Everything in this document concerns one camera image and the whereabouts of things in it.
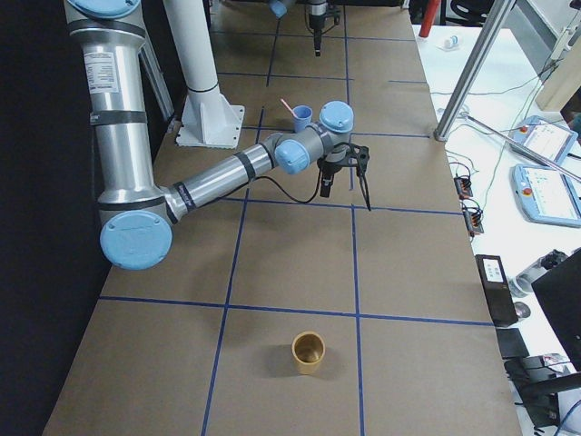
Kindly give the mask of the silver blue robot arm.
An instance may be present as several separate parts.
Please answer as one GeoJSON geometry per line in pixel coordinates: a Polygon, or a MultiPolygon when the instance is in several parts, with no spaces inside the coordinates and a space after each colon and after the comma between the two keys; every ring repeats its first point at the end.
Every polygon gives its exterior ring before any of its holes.
{"type": "Polygon", "coordinates": [[[184,215],[265,179],[274,168],[296,174],[316,164],[316,192],[328,196],[335,174],[366,176],[369,150],[354,144],[351,107],[323,105],[317,121],[292,134],[272,134],[169,187],[153,178],[139,55],[147,32],[137,1],[68,1],[67,28],[82,47],[92,103],[90,123],[99,146],[104,190],[98,200],[106,258],[127,270],[161,262],[172,225],[184,215]]]}

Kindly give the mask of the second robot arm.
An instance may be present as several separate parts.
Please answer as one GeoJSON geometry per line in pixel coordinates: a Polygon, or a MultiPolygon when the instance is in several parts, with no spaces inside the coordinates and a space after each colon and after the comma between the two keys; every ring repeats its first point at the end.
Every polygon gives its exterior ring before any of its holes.
{"type": "Polygon", "coordinates": [[[277,19],[282,19],[295,4],[303,5],[305,26],[312,36],[313,51],[321,56],[322,38],[328,31],[340,24],[341,12],[336,5],[324,0],[270,0],[267,2],[277,19]]]}

